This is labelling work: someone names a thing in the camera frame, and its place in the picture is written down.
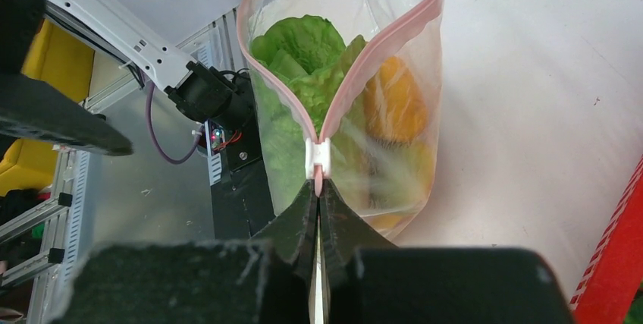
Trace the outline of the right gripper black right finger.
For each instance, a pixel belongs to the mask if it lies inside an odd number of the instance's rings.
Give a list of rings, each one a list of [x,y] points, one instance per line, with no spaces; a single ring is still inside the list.
[[[329,323],[361,323],[359,250],[395,249],[344,201],[335,183],[324,180],[318,198],[324,298]]]

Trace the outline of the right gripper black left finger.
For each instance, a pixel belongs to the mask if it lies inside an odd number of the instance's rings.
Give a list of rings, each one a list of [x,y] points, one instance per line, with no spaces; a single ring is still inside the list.
[[[311,323],[318,197],[306,180],[293,202],[248,242],[252,323]]]

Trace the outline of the yellow lemon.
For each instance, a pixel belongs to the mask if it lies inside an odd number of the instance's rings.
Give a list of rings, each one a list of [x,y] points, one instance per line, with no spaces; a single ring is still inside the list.
[[[371,137],[407,143],[428,124],[428,108],[403,59],[389,57],[364,90],[366,130]]]

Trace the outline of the clear pink-dotted zip bag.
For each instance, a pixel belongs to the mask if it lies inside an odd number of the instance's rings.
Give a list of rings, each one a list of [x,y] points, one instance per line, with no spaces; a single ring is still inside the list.
[[[368,157],[377,145],[395,143],[371,137],[366,130],[364,90],[381,65],[392,56],[411,70],[428,108],[428,124],[413,142],[438,151],[442,75],[441,18],[444,0],[242,0],[237,10],[237,36],[250,69],[252,87],[260,75],[275,90],[305,136],[306,180],[320,191],[332,180],[347,205],[361,218],[369,202]],[[323,17],[344,42],[356,35],[367,44],[349,68],[333,98],[320,134],[302,104],[251,54],[250,44],[277,21],[303,15]]]

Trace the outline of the green napa cabbage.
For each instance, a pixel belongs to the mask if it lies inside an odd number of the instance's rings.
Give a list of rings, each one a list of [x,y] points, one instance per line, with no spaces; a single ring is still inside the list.
[[[367,42],[356,35],[344,42],[329,20],[315,15],[287,17],[277,21],[250,44],[252,56],[270,71],[302,104],[316,134],[346,73]],[[303,128],[257,72],[257,114],[262,153],[276,215],[295,199],[305,172]]]

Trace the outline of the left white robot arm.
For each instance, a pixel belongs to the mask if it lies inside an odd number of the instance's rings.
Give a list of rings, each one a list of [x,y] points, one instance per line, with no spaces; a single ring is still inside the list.
[[[1,132],[110,156],[132,143],[22,70],[49,5],[63,9],[140,68],[186,117],[239,132],[254,117],[237,85],[165,41],[117,0],[1,0]]]

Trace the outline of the red plastic basket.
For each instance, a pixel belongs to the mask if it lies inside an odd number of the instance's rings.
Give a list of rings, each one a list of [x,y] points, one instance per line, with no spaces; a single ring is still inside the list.
[[[642,282],[642,162],[620,197],[569,305],[577,323],[622,323]]]

